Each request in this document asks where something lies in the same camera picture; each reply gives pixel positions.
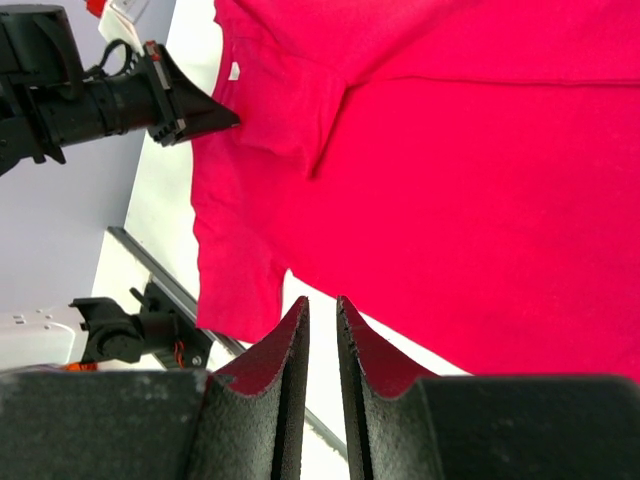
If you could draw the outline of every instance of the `red fabric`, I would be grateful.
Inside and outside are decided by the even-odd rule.
[[[199,325],[259,340],[291,268],[472,373],[640,379],[640,4],[403,5],[218,0]]]
[[[95,17],[102,17],[107,0],[87,0],[87,10]]]

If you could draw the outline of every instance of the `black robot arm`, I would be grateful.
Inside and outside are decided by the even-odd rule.
[[[147,42],[141,55],[125,47],[118,74],[85,72],[62,7],[0,7],[0,175],[28,157],[63,164],[61,147],[132,130],[168,146],[239,123],[163,45]]]

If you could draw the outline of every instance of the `white table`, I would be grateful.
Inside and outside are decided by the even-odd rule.
[[[222,34],[213,23],[212,0],[177,0],[167,48],[184,73],[201,89],[211,93],[218,73]],[[190,205],[192,150],[190,144],[161,148],[147,136],[140,155],[125,229],[195,298],[199,293],[196,266],[198,245],[193,236],[194,212]],[[132,282],[148,277],[109,235],[101,257],[94,295],[124,298],[131,286],[120,285],[123,273]],[[311,303],[311,347],[307,407],[336,435],[345,439],[338,369],[335,299],[303,284],[288,274],[284,308],[306,295]],[[437,355],[416,345],[373,319],[370,325],[382,336],[424,365],[442,375],[464,374]],[[303,454],[304,478],[347,478],[346,464],[330,453],[307,448]]]

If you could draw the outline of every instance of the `white wall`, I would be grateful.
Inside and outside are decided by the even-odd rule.
[[[84,0],[0,0],[67,10],[85,67],[105,47]],[[164,43],[175,0],[151,0],[141,40]],[[0,177],[0,311],[64,304],[91,293],[104,230],[123,225],[143,132],[65,149],[68,164],[23,160]]]

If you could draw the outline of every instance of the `black mount bracket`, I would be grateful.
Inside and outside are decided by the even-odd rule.
[[[166,369],[205,368],[213,339],[196,328],[190,315],[153,282],[147,284],[144,294],[133,288],[130,291],[141,304],[141,315],[164,313],[175,319],[175,345],[172,350],[155,352],[158,361]]]

